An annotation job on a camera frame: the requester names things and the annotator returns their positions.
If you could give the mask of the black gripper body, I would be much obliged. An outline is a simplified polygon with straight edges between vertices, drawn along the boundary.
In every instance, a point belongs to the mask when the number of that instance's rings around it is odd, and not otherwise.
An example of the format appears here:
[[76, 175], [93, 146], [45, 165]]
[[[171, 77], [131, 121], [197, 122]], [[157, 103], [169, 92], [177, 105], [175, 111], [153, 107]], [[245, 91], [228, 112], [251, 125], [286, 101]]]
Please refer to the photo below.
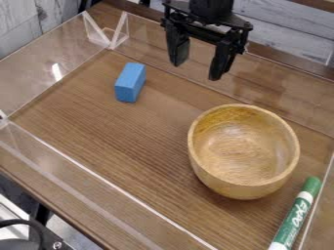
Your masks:
[[236, 54], [244, 52], [252, 24], [233, 14], [233, 0], [163, 0], [161, 5], [164, 31], [171, 22], [189, 37], [211, 44], [225, 40], [233, 45]]

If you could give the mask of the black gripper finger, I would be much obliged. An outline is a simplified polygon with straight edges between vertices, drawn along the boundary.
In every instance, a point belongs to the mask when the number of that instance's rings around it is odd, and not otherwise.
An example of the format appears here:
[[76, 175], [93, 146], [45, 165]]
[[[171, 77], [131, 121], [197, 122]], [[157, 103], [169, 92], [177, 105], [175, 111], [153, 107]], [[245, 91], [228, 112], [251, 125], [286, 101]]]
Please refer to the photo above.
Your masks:
[[236, 56], [233, 45], [229, 42], [220, 41], [215, 48], [215, 55], [208, 70], [208, 79], [216, 81], [229, 70]]
[[168, 22], [165, 24], [165, 40], [169, 62], [173, 66], [180, 66], [189, 56], [189, 36], [184, 29]]

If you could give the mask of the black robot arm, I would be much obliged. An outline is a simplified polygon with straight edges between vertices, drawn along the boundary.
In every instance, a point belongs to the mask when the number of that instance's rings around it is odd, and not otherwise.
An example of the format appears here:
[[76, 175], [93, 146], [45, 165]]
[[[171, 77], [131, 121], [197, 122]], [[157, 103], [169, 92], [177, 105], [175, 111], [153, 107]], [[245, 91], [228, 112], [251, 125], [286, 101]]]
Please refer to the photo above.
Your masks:
[[191, 38], [215, 46], [208, 79], [216, 81], [243, 54], [252, 24], [233, 13], [233, 0], [164, 0], [160, 25], [165, 31], [169, 62], [180, 66], [189, 57]]

